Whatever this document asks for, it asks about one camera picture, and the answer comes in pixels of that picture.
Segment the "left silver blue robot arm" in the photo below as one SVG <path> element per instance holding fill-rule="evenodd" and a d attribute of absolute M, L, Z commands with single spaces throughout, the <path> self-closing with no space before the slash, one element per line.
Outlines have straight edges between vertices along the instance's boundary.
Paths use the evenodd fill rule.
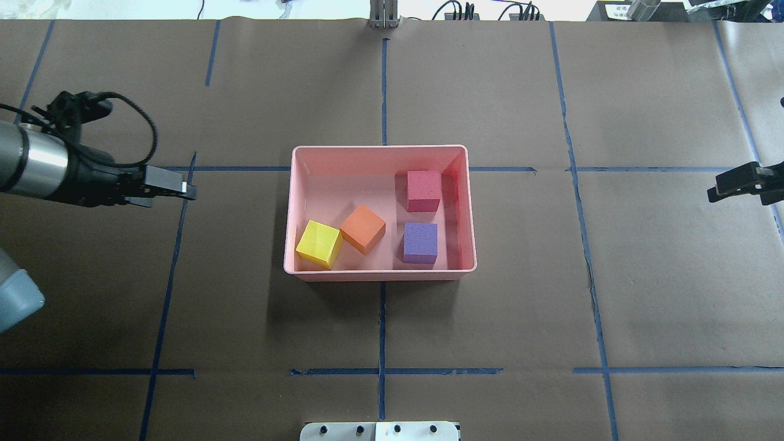
<path fill-rule="evenodd" d="M 149 127 L 151 141 L 142 159 L 120 162 L 82 142 L 87 123 L 107 118 L 115 101 L 126 104 Z M 142 206 L 155 198 L 198 197 L 189 178 L 151 160 L 159 150 L 153 118 L 130 98 L 114 91 L 60 92 L 47 106 L 29 110 L 2 104 L 17 122 L 2 122 L 2 201 L 98 208 Z"/>

